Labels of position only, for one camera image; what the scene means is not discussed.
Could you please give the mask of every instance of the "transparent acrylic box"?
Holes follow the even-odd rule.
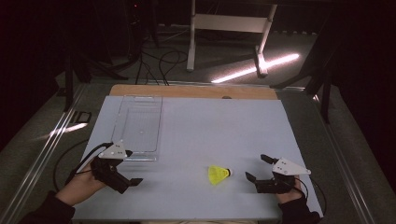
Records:
[[[122,141],[125,149],[133,152],[125,161],[158,160],[162,108],[160,96],[126,95],[122,98],[112,141]]]

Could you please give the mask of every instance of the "robotic hand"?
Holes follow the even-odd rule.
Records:
[[[287,193],[294,188],[295,175],[311,174],[310,170],[284,158],[277,160],[266,155],[261,155],[261,158],[263,161],[274,164],[274,178],[269,180],[257,180],[256,176],[245,172],[247,180],[256,186],[258,193]]]
[[[104,182],[109,187],[118,191],[119,193],[125,192],[129,187],[134,187],[142,182],[142,178],[132,178],[128,180],[123,175],[121,175],[117,166],[122,163],[122,161],[132,155],[132,151],[125,150],[122,142],[116,144],[104,143],[92,150],[92,152],[80,163],[80,165],[74,169],[69,178],[66,180],[66,184],[77,174],[79,167],[91,156],[91,154],[99,149],[100,147],[105,147],[106,149],[99,153],[91,161],[91,171],[95,179]]]

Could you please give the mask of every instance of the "black sleeve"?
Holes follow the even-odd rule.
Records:
[[[282,210],[282,224],[316,224],[320,222],[317,212],[310,212],[305,197],[279,205]]]
[[[40,207],[23,217],[19,224],[68,224],[75,210],[74,207],[55,198],[55,192],[50,191]]]

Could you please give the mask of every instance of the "person's arm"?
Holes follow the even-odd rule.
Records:
[[[282,210],[282,224],[316,224],[320,222],[317,212],[309,211],[305,195],[301,193],[300,181],[295,181],[295,188],[288,193],[276,194],[279,208]]]
[[[75,213],[74,205],[90,198],[106,185],[96,180],[91,166],[87,164],[79,175],[64,186],[58,193],[51,191],[46,200],[34,212],[27,214],[20,224],[68,224]]]

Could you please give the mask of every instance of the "white table surface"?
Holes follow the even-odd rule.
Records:
[[[121,96],[107,96],[84,157],[111,142]],[[157,161],[125,161],[127,178],[144,178],[123,194],[105,188],[76,206],[75,220],[241,220],[280,217],[276,197],[258,194],[245,172],[273,177],[260,155],[304,166],[285,109],[278,100],[163,98]],[[207,168],[218,165],[233,175],[217,186]],[[308,206],[322,216],[308,175]]]

